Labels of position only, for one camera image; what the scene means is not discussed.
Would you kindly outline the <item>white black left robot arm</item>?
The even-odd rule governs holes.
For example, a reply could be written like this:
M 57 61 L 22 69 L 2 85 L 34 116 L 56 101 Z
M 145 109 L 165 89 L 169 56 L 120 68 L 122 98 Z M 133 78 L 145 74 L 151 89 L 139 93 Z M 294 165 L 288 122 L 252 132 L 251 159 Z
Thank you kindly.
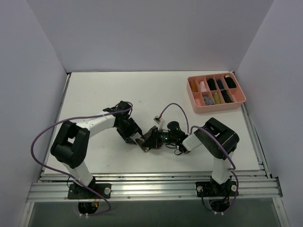
M 96 191 L 94 177 L 85 164 L 89 139 L 104 130 L 116 128 L 125 143 L 135 144 L 132 136 L 143 134 L 129 112 L 114 113 L 107 108 L 98 115 L 78 123 L 64 121 L 51 146 L 51 154 L 76 178 L 78 192 L 84 198 L 91 198 Z

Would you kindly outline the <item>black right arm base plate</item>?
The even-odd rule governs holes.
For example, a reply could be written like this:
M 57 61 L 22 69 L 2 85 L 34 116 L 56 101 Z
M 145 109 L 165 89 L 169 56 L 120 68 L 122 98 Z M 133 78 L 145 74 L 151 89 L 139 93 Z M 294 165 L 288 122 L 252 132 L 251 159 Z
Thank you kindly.
M 196 194 L 198 197 L 229 197 L 238 196 L 237 184 L 235 181 L 227 180 L 223 184 L 218 184 L 211 179 L 208 182 L 196 182 Z

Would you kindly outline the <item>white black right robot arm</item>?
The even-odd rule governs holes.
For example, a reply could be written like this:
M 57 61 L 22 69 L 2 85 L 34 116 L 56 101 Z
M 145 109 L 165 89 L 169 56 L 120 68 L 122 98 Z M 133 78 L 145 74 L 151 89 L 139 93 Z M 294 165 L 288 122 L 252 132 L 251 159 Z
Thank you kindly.
M 165 145 L 176 148 L 180 154 L 187 154 L 204 146 L 214 157 L 210 189 L 215 195 L 227 190 L 226 182 L 235 169 L 232 156 L 239 141 L 235 131 L 215 118 L 210 118 L 203 126 L 192 126 L 189 133 L 183 132 L 177 121 L 171 121 L 166 130 L 154 126 L 140 138 L 144 151 Z

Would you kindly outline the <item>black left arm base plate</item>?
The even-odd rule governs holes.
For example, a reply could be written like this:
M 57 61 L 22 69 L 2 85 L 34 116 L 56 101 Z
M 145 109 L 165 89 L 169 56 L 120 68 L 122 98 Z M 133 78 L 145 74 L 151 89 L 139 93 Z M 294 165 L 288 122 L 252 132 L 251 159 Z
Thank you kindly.
M 100 194 L 105 199 L 109 199 L 111 197 L 111 186 L 112 185 L 109 183 L 94 183 L 92 190 Z M 100 198 L 100 196 L 77 183 L 72 183 L 69 185 L 67 198 L 69 200 L 83 200 Z

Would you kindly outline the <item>brown underwear cream waistband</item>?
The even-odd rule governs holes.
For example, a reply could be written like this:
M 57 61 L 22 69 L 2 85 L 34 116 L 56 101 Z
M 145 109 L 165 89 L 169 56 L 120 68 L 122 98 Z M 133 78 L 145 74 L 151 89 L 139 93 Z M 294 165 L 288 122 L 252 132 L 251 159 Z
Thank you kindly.
M 135 142 L 144 151 L 149 152 L 151 149 L 157 148 L 157 132 L 156 126 L 151 127 L 147 133 L 142 135 L 140 138 L 136 138 Z

